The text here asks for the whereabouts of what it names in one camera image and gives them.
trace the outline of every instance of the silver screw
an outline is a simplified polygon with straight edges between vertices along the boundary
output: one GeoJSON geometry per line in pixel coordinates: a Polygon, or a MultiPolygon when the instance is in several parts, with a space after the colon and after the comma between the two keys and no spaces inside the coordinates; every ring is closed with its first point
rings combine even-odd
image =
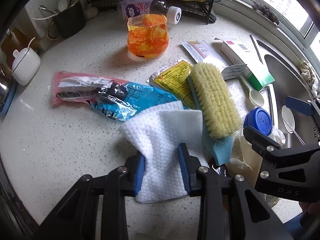
{"type": "Polygon", "coordinates": [[[198,171],[200,171],[200,172],[202,172],[202,173],[206,173],[206,172],[208,172],[208,168],[206,167],[206,166],[200,166],[199,168],[198,168],[198,171]]]}
{"type": "Polygon", "coordinates": [[[125,172],[127,172],[127,167],[126,166],[120,166],[118,169],[117,169],[117,171],[118,172],[120,172],[120,173],[125,173],[125,172]]]}
{"type": "Polygon", "coordinates": [[[267,151],[268,152],[272,152],[274,150],[274,147],[272,146],[272,145],[269,145],[268,147],[267,147],[267,151]]]}
{"type": "Polygon", "coordinates": [[[81,177],[81,180],[83,180],[83,181],[88,181],[88,180],[90,180],[91,179],[91,176],[89,175],[89,174],[85,174],[85,175],[83,175],[82,177],[81,177]]]}
{"type": "Polygon", "coordinates": [[[261,177],[262,179],[266,179],[267,177],[269,177],[269,172],[267,172],[267,171],[262,171],[262,172],[260,173],[260,177],[261,177]]]}
{"type": "Polygon", "coordinates": [[[242,176],[240,174],[236,175],[235,178],[237,181],[244,181],[244,176],[242,176]]]}

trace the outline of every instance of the human hand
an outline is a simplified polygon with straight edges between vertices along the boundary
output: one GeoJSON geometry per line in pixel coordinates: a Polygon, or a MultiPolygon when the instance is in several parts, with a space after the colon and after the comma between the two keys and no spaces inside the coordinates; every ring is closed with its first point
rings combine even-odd
{"type": "Polygon", "coordinates": [[[320,214],[320,201],[316,203],[304,203],[299,202],[299,205],[303,212],[308,211],[310,215],[319,215],[320,214]]]}

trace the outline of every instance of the blue plastic cap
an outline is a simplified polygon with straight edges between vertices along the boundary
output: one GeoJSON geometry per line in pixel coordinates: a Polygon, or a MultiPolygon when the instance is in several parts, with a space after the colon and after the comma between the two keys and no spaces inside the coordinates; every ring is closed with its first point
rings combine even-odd
{"type": "Polygon", "coordinates": [[[246,126],[251,126],[268,136],[272,129],[271,117],[263,108],[257,107],[250,111],[245,117],[243,127],[246,126]]]}

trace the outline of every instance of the folded white towel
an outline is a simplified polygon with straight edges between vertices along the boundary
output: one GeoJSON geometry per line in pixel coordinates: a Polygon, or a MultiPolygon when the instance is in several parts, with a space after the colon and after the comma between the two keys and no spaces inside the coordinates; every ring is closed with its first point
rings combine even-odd
{"type": "Polygon", "coordinates": [[[202,112],[184,110],[181,101],[154,106],[123,123],[120,132],[145,157],[145,172],[136,200],[164,201],[187,195],[177,147],[186,143],[189,154],[208,166],[202,154],[202,112]]]}

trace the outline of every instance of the stainless steel sink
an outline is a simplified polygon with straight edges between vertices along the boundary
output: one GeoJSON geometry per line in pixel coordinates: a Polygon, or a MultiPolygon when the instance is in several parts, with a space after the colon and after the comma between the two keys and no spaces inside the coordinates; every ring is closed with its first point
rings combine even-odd
{"type": "MultiPolygon", "coordinates": [[[[309,88],[306,82],[301,78],[300,72],[281,52],[272,45],[260,39],[254,39],[257,51],[263,64],[268,66],[268,69],[275,79],[272,84],[276,106],[273,106],[273,111],[277,111],[278,123],[281,123],[281,108],[284,105],[284,99],[287,96],[292,96],[304,101],[312,100],[309,88]]],[[[295,119],[295,131],[300,135],[306,144],[317,142],[319,131],[311,117],[292,111],[295,119]]],[[[300,141],[294,134],[285,134],[286,144],[284,148],[301,146],[300,141]]]]}

